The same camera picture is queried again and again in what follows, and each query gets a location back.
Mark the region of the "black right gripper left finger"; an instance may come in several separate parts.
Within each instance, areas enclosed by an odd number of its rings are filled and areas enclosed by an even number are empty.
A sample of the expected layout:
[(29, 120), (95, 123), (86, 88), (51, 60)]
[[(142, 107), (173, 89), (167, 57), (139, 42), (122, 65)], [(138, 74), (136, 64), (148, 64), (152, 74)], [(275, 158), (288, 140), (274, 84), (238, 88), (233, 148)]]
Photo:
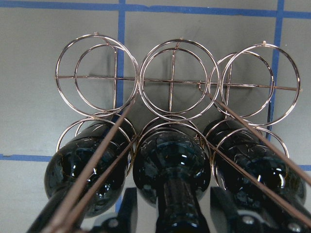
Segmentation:
[(136, 228), (138, 221), (138, 198), (135, 187), (126, 188), (118, 212), (120, 228)]

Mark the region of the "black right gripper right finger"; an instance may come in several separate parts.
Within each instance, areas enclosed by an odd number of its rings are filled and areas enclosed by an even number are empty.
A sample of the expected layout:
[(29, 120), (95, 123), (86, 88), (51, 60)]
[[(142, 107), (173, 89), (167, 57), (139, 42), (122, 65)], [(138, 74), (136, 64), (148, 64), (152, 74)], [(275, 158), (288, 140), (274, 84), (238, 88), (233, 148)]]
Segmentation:
[(237, 206), (229, 191), (220, 187), (210, 188), (210, 214), (215, 226), (236, 226)]

